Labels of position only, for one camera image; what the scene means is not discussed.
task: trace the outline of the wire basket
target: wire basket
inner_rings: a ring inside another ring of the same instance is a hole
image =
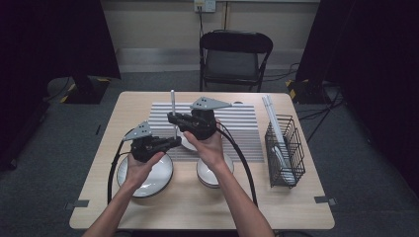
[[[265,134],[266,151],[271,187],[295,187],[305,173],[304,153],[298,130],[292,116],[277,116],[284,142],[278,142],[272,124],[269,122]]]

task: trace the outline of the human hand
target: human hand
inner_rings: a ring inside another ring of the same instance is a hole
[[[222,166],[226,166],[222,149],[221,134],[217,131],[206,140],[197,140],[190,132],[184,132],[188,141],[197,148],[198,154],[210,170],[215,172]]]
[[[146,163],[139,162],[133,158],[132,154],[128,154],[128,165],[126,171],[125,185],[137,190],[145,182],[151,172],[152,167],[160,161],[164,156],[164,152],[158,152],[151,157]]]

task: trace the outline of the wooden table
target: wooden table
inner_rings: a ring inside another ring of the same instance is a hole
[[[242,102],[255,107],[265,162],[249,163],[259,208],[274,229],[331,229],[334,219],[328,203],[316,203],[324,191],[298,122],[293,103],[287,94],[271,94],[276,112],[293,116],[300,131],[306,173],[293,189],[271,188],[264,135],[269,123],[263,93],[178,92],[176,102],[194,102],[201,96],[225,102]],[[114,108],[79,199],[89,200],[87,207],[75,207],[70,226],[87,229],[107,205],[107,182],[111,162],[127,131],[148,119],[151,104],[171,102],[170,92],[123,92]],[[129,151],[126,142],[122,152]],[[120,229],[235,229],[227,203],[220,189],[209,189],[197,178],[196,162],[174,162],[169,185],[158,195],[133,198],[120,223]],[[237,162],[234,176],[250,196],[243,166]],[[114,177],[113,193],[118,190]]]

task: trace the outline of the black wire basket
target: black wire basket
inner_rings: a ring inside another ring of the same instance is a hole
[[[269,122],[265,134],[266,152],[268,156],[269,178],[271,187],[295,187],[305,173],[304,153],[298,129],[294,126],[292,116],[277,116],[278,124],[283,133],[284,142],[278,142],[272,124]]]

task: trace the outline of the striped mat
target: striped mat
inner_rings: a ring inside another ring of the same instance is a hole
[[[192,103],[176,103],[176,113],[190,114]],[[167,120],[172,112],[171,103],[153,103],[148,123],[154,136],[168,137],[175,134],[173,124]],[[232,138],[240,147],[247,162],[264,162],[255,109],[252,105],[233,104],[230,108],[214,110],[215,117],[227,127]],[[240,161],[230,142],[222,140],[224,153],[233,161]],[[198,154],[183,146],[170,149],[167,154],[174,161],[197,161]]]

